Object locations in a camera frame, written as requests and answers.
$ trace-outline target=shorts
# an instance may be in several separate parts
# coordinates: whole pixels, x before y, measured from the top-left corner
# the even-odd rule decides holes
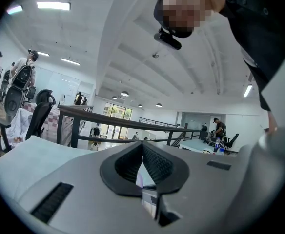
[[[259,87],[259,96],[260,96],[260,106],[266,111],[270,111],[270,108],[268,104],[266,103],[264,97],[262,96],[262,90],[266,87],[266,85],[269,83],[268,78],[264,75],[262,70],[260,68],[255,68],[250,66],[248,63],[246,63],[255,79],[256,84]]]

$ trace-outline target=shirt button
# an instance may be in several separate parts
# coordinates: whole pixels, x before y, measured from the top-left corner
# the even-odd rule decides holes
[[[267,10],[266,8],[264,8],[264,9],[263,9],[263,13],[264,13],[265,15],[268,15],[268,10]]]

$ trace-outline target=plastic bottle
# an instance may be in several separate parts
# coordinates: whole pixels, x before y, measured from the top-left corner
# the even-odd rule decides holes
[[[213,152],[215,153],[217,152],[218,148],[220,147],[220,142],[221,142],[220,138],[217,138]]]

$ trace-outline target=ceiling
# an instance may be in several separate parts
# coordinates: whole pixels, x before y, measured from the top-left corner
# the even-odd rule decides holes
[[[39,10],[37,1],[70,2],[71,10]],[[191,92],[243,96],[250,83],[250,71],[225,17],[212,15],[190,37],[178,39],[182,48],[173,51],[153,38],[159,29],[153,18],[156,0],[133,0],[127,11],[116,6],[126,6],[126,1],[16,0],[23,11],[7,15],[4,20],[25,48],[50,54],[40,60],[44,58],[85,74],[82,80],[85,83],[94,84],[90,80],[100,77],[96,90],[100,97],[111,99],[126,90],[130,97],[125,103],[155,106],[155,101],[173,100]],[[116,16],[113,10],[117,9],[126,15],[122,25],[116,19],[113,21]],[[107,34],[113,33],[119,39],[107,50],[102,47],[103,38],[111,38]],[[155,59],[154,53],[160,56]],[[77,61],[81,66],[64,63],[60,57]],[[107,65],[102,67],[103,59]],[[249,96],[258,96],[256,85]]]

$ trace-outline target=rectangular light fixture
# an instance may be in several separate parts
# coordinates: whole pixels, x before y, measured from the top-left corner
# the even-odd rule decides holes
[[[248,85],[248,87],[246,88],[246,91],[244,93],[244,97],[248,96],[248,94],[250,93],[252,87],[253,87],[252,85]]]
[[[16,7],[13,7],[13,8],[11,8],[11,9],[8,9],[7,10],[7,13],[8,14],[13,14],[13,13],[16,13],[16,12],[19,12],[19,11],[22,11],[23,9],[22,9],[22,6],[21,5],[19,5],[19,6],[16,6]]]
[[[64,60],[64,61],[66,61],[66,62],[75,64],[75,65],[78,65],[78,66],[80,65],[78,62],[74,62],[74,61],[71,61],[71,60],[67,60],[67,59],[63,59],[63,58],[61,58],[61,60]]]
[[[71,4],[69,2],[38,2],[39,9],[57,9],[57,10],[70,10]]]
[[[49,54],[46,54],[46,53],[43,53],[43,52],[39,52],[39,51],[37,51],[37,53],[39,54],[39,55],[42,55],[42,56],[49,56]]]

